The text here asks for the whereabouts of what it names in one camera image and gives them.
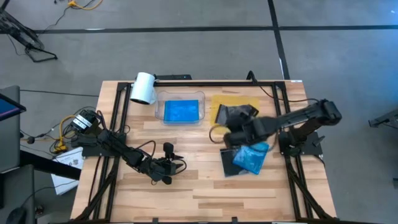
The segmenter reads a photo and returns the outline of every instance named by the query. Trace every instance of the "wooden table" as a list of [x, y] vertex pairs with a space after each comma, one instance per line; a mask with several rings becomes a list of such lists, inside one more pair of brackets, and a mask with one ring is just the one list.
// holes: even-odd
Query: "wooden table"
[[[97, 109], [103, 112], [108, 127], [117, 83], [103, 82], [99, 95]], [[290, 100], [306, 98], [302, 82], [285, 83]], [[264, 89], [272, 93], [271, 88]], [[156, 87], [156, 91], [162, 90], [174, 93], [203, 91], [206, 95], [204, 122], [200, 126], [164, 126], [154, 117], [154, 105], [130, 102], [126, 124], [131, 127], [131, 131], [127, 134], [127, 145], [134, 147], [148, 140], [155, 140], [155, 157], [162, 157], [163, 143], [171, 142], [174, 144], [175, 153], [184, 157], [188, 168], [174, 177], [172, 185], [161, 182], [151, 185], [150, 178], [138, 174], [121, 161], [112, 222], [151, 222], [153, 217], [159, 218], [160, 222], [230, 222], [231, 217], [238, 217], [239, 221], [247, 222], [294, 220], [285, 162], [279, 154], [278, 145], [266, 156], [259, 175], [247, 174], [226, 178], [220, 157], [220, 149], [224, 148], [224, 145], [213, 144], [208, 139], [213, 95], [258, 97], [259, 116], [276, 116], [272, 98], [256, 86]], [[307, 102], [290, 103], [292, 111], [306, 105]], [[274, 139], [271, 136], [267, 142], [272, 145]], [[144, 150], [151, 152], [152, 145], [145, 146]], [[302, 160], [309, 191], [327, 213], [335, 216], [323, 164], [313, 156], [302, 156]], [[84, 163], [71, 218], [79, 215], [88, 203], [96, 161], [96, 157], [91, 157]], [[297, 192], [300, 210], [305, 217], [302, 195], [299, 189]], [[106, 199], [102, 203], [100, 217], [104, 217]]]

